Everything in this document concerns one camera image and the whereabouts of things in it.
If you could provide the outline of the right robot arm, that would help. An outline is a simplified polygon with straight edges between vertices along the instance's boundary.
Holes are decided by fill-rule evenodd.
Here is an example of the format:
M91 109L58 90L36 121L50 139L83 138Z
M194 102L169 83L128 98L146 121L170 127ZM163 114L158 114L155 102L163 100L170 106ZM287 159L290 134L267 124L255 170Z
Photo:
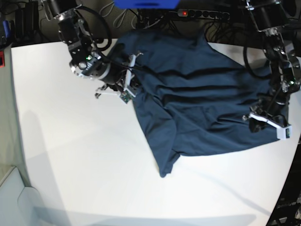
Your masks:
M75 0L43 0L41 3L47 20L58 21L59 37L71 55L71 71L78 77L103 83L95 91L95 97L112 94L125 103L134 99L139 86L134 74L135 63L142 53L126 54L123 43L112 46L111 31L105 19ZM93 37L80 10L95 15L104 26L108 36L104 47L98 47L103 40Z

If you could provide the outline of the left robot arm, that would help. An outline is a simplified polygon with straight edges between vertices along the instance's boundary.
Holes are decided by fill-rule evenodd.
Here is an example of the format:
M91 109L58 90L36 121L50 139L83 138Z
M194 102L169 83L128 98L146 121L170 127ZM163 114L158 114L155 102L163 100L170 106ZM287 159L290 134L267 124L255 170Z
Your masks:
M247 59L247 46L243 58L248 72L259 80L269 81L267 94L259 94L258 102L250 107L244 120L249 121L249 129L258 132L270 125L277 131L277 138L285 140L292 134L288 122L290 95L301 89L301 65L295 55L293 42L283 39L282 33L292 27L279 0L247 0L246 9L263 40L263 52L271 73L259 76L251 69Z

